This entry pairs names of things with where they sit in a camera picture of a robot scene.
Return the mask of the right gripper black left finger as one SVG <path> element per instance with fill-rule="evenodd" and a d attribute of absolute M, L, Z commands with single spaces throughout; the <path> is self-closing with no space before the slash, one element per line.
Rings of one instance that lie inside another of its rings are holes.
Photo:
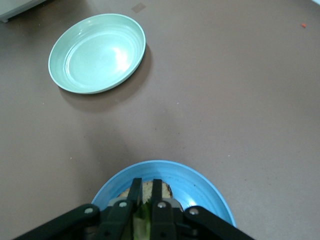
<path fill-rule="evenodd" d="M 132 240 L 133 213 L 143 199 L 141 178 L 132 180 L 127 197 L 112 199 L 106 209 L 76 207 L 18 237 L 17 240 Z"/>

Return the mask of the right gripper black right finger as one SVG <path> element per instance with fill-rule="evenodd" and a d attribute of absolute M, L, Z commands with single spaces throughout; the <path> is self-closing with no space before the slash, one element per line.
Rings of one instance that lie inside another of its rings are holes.
<path fill-rule="evenodd" d="M 162 180 L 151 192 L 152 240 L 251 240 L 252 237 L 201 206 L 180 209 L 173 198 L 162 197 Z"/>

